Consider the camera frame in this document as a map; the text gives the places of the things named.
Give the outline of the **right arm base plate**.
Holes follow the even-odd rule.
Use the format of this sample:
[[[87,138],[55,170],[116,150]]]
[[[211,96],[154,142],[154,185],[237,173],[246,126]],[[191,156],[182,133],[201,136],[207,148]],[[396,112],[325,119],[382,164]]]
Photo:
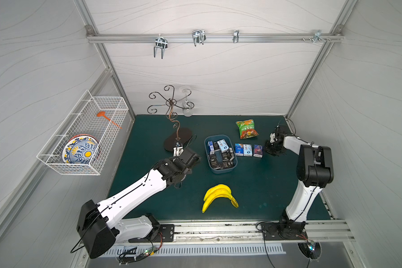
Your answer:
[[[256,229],[262,233],[265,241],[278,240],[308,240],[305,222],[269,222],[262,221],[256,225]]]

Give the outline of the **teal plastic storage box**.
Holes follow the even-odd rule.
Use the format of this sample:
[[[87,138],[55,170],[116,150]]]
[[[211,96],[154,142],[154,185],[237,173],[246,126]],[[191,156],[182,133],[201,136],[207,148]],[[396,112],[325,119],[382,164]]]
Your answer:
[[[222,153],[217,141],[225,139],[230,147],[228,151]],[[204,140],[205,153],[209,168],[214,174],[224,174],[232,172],[238,165],[238,159],[230,138],[226,135],[208,136]]]

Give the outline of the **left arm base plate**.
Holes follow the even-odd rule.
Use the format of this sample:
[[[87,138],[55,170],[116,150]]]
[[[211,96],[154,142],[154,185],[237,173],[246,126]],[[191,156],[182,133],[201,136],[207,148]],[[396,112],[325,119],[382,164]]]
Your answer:
[[[129,239],[128,242],[173,242],[174,231],[174,224],[156,224],[146,237]]]

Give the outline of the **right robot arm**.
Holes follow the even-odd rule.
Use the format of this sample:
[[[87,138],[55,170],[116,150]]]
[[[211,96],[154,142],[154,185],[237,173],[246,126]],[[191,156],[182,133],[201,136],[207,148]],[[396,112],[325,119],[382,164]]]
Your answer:
[[[332,149],[306,142],[277,125],[265,143],[265,152],[279,156],[291,151],[298,156],[296,175],[297,188],[290,204],[283,212],[276,228],[280,235],[296,235],[304,231],[308,212],[317,195],[334,179]]]

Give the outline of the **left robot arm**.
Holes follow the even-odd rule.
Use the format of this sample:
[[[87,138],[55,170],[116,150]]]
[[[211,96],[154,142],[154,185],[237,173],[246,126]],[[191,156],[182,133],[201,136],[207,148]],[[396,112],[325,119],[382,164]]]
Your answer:
[[[123,223],[123,218],[151,196],[180,184],[199,162],[199,155],[187,147],[179,156],[159,160],[141,179],[112,197],[84,203],[77,232],[89,258],[102,256],[117,242],[155,239],[160,224],[152,215],[142,215],[128,223]]]

